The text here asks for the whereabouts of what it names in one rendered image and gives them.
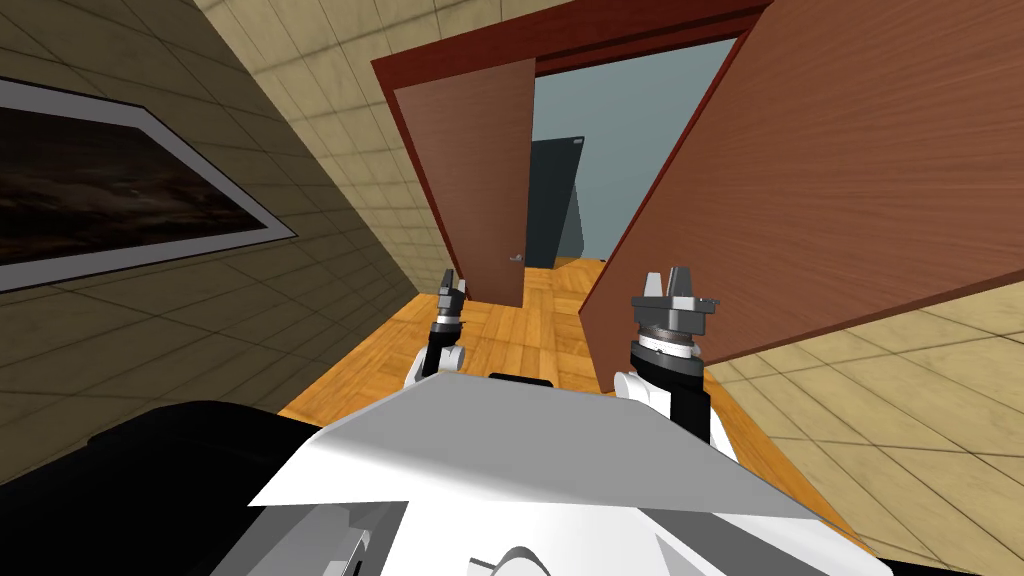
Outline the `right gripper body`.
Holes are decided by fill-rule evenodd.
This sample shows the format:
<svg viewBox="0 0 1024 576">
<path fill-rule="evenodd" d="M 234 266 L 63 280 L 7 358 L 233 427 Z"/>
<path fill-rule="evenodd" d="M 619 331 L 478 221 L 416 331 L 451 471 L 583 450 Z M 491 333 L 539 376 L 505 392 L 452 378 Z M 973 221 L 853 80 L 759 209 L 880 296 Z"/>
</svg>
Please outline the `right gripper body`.
<svg viewBox="0 0 1024 576">
<path fill-rule="evenodd" d="M 688 335 L 706 333 L 706 318 L 715 314 L 718 300 L 696 297 L 651 297 L 631 299 L 634 320 L 643 328 Z"/>
</svg>

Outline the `narrow brown door leaf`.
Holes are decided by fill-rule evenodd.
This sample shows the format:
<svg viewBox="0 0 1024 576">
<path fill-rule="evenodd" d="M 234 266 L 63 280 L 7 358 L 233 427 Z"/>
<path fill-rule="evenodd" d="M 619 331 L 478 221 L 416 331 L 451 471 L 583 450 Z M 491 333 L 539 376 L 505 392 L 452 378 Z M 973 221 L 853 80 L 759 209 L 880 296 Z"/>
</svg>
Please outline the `narrow brown door leaf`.
<svg viewBox="0 0 1024 576">
<path fill-rule="evenodd" d="M 470 299 L 523 301 L 534 122 L 532 59 L 396 90 L 450 255 Z"/>
</svg>

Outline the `dark grey upright panel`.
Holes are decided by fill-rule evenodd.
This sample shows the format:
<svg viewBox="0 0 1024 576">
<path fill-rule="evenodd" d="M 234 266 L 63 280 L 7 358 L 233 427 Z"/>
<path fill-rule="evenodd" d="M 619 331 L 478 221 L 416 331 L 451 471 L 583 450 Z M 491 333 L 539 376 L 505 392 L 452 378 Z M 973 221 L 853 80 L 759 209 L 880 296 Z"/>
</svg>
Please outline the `dark grey upright panel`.
<svg viewBox="0 0 1024 576">
<path fill-rule="evenodd" d="M 584 249 L 577 170 L 585 137 L 534 141 L 529 178 L 525 265 L 556 266 Z"/>
</svg>

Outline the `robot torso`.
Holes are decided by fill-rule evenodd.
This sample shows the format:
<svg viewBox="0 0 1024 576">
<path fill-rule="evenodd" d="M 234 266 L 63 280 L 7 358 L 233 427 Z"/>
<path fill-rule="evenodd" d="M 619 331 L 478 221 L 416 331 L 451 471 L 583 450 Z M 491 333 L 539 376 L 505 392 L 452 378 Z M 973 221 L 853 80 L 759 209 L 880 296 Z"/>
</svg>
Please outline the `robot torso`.
<svg viewBox="0 0 1024 576">
<path fill-rule="evenodd" d="M 306 441 L 211 576 L 894 576 L 667 410 L 439 373 Z"/>
</svg>

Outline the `wide brown door leaf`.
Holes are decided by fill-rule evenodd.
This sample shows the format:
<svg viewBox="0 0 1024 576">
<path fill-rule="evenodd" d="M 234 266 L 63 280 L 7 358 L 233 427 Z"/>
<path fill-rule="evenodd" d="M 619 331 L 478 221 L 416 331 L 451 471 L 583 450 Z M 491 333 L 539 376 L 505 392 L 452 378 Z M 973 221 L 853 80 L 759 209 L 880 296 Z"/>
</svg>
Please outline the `wide brown door leaf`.
<svg viewBox="0 0 1024 576">
<path fill-rule="evenodd" d="M 773 0 L 580 313 L 691 271 L 707 363 L 1024 280 L 1024 0 Z"/>
</svg>

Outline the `dark picture with grey frame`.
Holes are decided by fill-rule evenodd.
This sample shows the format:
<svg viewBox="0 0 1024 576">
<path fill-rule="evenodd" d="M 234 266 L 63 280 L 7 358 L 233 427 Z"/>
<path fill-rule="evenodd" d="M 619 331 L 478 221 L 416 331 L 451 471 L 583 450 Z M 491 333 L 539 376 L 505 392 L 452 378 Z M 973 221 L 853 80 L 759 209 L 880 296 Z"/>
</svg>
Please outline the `dark picture with grey frame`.
<svg viewBox="0 0 1024 576">
<path fill-rule="evenodd" d="M 0 77 L 0 294 L 292 237 L 145 108 Z"/>
</svg>

